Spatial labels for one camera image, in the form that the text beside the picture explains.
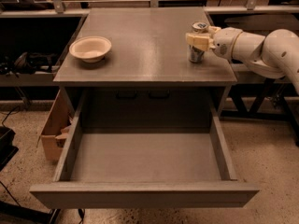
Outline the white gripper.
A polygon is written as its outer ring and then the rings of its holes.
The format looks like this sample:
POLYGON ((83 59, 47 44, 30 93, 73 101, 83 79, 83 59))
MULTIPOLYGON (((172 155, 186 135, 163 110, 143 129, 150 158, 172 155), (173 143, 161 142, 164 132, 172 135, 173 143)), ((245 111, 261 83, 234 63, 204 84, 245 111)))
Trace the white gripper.
POLYGON ((213 35, 213 39, 209 34, 187 33, 187 44, 202 51, 213 49, 214 54, 218 57, 231 60, 233 58, 235 41, 242 33, 242 30, 232 27, 221 29, 218 26, 209 26, 207 30, 213 35))

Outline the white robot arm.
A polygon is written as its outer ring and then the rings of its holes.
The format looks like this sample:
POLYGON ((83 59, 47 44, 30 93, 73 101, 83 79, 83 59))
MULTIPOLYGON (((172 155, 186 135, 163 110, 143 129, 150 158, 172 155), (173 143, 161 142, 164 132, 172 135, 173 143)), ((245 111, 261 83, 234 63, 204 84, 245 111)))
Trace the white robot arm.
POLYGON ((260 76, 286 77, 299 93, 299 36, 292 31, 278 29, 264 36, 233 27, 208 26, 185 37, 191 47, 240 61, 260 76))

